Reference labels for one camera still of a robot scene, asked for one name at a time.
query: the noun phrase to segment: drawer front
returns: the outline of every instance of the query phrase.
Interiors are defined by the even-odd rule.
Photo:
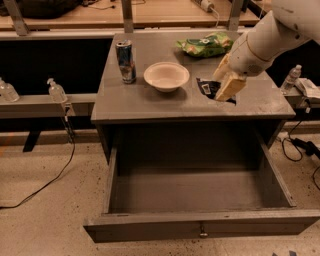
[[[95,243],[294,235],[319,219],[319,210],[270,210],[181,214],[109,214],[85,229]]]

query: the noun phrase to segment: food package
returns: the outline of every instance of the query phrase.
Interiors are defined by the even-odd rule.
[[[224,32],[213,32],[202,39],[179,40],[176,44],[193,57],[208,58],[230,51],[233,41]]]

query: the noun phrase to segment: bowl rim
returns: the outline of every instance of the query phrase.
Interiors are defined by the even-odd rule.
[[[164,66],[164,65],[178,67],[180,70],[182,70],[182,71],[186,74],[186,77],[185,77],[183,80],[181,80],[180,83],[178,83],[178,84],[176,84],[176,85],[174,85],[174,86],[161,87],[161,86],[156,86],[156,85],[152,84],[152,83],[150,82],[150,79],[147,78],[148,72],[149,72],[152,68],[154,68],[154,67],[156,67],[156,66]],[[186,69],[184,66],[182,66],[182,65],[179,64],[179,63],[170,62],[170,61],[161,61],[161,62],[156,62],[156,63],[150,65],[149,67],[147,67],[147,69],[144,71],[143,77],[144,77],[144,80],[145,80],[149,85],[151,85],[151,86],[153,86],[153,87],[155,87],[155,88],[173,89],[173,88],[178,88],[178,87],[182,86],[183,84],[185,84],[186,82],[188,82],[189,79],[190,79],[190,73],[189,73],[188,69]]]

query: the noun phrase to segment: drawer handle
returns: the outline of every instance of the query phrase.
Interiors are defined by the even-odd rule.
[[[200,238],[207,238],[209,234],[205,232],[203,224],[200,224]]]

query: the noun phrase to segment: power strip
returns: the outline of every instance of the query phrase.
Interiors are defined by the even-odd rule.
[[[205,12],[212,12],[214,4],[210,0],[191,0],[195,2]]]

